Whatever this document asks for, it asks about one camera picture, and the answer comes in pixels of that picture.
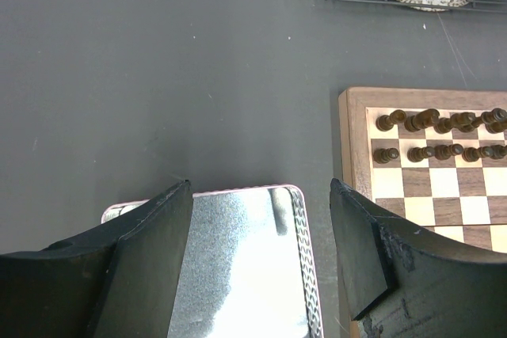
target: chessboard frame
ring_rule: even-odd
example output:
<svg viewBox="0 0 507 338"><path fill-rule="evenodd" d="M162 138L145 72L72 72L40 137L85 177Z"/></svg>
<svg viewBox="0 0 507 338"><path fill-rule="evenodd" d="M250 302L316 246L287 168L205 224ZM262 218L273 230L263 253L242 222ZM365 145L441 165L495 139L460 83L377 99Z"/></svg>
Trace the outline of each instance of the chessboard frame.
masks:
<svg viewBox="0 0 507 338"><path fill-rule="evenodd" d="M351 87L340 94L343 181L372 199L367 108L436 108L487 110L507 105L507 92L442 89Z"/></svg>

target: gray table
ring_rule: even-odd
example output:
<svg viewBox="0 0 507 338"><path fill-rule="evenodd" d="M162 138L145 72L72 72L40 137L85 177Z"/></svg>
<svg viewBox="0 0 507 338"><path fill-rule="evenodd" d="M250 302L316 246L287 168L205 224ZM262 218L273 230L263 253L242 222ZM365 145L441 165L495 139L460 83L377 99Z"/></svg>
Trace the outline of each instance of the gray table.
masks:
<svg viewBox="0 0 507 338"><path fill-rule="evenodd" d="M0 247L40 249L181 178L305 193L327 336L351 85L505 89L505 16L323 0L2 0Z"/></svg>

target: wooden chess piece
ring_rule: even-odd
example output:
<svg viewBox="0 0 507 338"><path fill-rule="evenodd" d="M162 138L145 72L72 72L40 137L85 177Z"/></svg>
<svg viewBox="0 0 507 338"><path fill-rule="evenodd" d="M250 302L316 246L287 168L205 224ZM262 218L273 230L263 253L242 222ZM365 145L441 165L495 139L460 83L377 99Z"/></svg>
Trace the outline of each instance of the wooden chess piece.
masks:
<svg viewBox="0 0 507 338"><path fill-rule="evenodd" d="M435 147L435 159L436 160L448 160L451 156L458 156L464 152L464 148L461 144L451 144L449 146L436 146Z"/></svg>
<svg viewBox="0 0 507 338"><path fill-rule="evenodd" d="M435 156L435 148L432 146L425 146L424 148L410 148L407 155L411 162L420 162L425 158L432 158Z"/></svg>
<svg viewBox="0 0 507 338"><path fill-rule="evenodd" d="M494 160L501 160L505 156L507 156L507 146L501 146L500 144L495 144L491 146L493 150L493 155L491 156Z"/></svg>
<svg viewBox="0 0 507 338"><path fill-rule="evenodd" d="M490 158L493 156L493 149L490 146L481 146L480 148L468 147L463 152L463 160L474 162L480 158Z"/></svg>
<svg viewBox="0 0 507 338"><path fill-rule="evenodd" d="M473 112L461 112L454 114L450 118L440 118L435 126L435 131L439 134L447 134L452 128L458 128L462 132L471 132L474 128L470 126L475 120Z"/></svg>
<svg viewBox="0 0 507 338"><path fill-rule="evenodd" d="M503 122L494 122L492 124L487 124L486 129L491 134L498 134L507 130L507 120Z"/></svg>
<svg viewBox="0 0 507 338"><path fill-rule="evenodd" d="M406 113L403 110L394 110L389 115L379 116L375 125L381 131L389 131L395 124L401 124L406 120Z"/></svg>
<svg viewBox="0 0 507 338"><path fill-rule="evenodd" d="M491 111L485 111L479 118L475 118L472 126L477 128L481 124L492 124L495 122L504 122L507 120L507 111L502 108L494 108Z"/></svg>
<svg viewBox="0 0 507 338"><path fill-rule="evenodd" d="M405 129L410 132L416 132L438 123L440 113L435 108L429 108L416 115L409 116L405 120Z"/></svg>
<svg viewBox="0 0 507 338"><path fill-rule="evenodd" d="M399 151L396 148L379 148L373 153L373 160L379 164L387 164L391 160L399 158Z"/></svg>

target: baking tray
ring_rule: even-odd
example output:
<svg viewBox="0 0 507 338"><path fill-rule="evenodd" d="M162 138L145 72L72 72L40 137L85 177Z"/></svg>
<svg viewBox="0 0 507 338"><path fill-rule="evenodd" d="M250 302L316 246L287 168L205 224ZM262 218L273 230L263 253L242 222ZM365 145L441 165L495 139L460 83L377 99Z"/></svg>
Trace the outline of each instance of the baking tray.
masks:
<svg viewBox="0 0 507 338"><path fill-rule="evenodd" d="M193 198L168 337L323 337L303 193L275 185ZM102 222L144 202L113 205Z"/></svg>

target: wooden chessboard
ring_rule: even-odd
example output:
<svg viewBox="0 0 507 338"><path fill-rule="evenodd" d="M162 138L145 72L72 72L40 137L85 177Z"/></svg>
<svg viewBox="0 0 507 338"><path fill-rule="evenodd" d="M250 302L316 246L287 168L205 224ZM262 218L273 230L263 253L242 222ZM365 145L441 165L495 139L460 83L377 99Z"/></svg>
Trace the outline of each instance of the wooden chessboard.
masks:
<svg viewBox="0 0 507 338"><path fill-rule="evenodd" d="M440 117L507 107L507 92L351 88L339 97L344 181L380 206L457 241L507 253L507 158L466 162L461 156L420 162L409 148L459 143L463 147L507 143L507 131L484 126L463 133L433 128L408 132L402 125L382 132L376 119L400 108L413 115L436 108ZM372 160L377 148L397 148L387 164Z"/></svg>

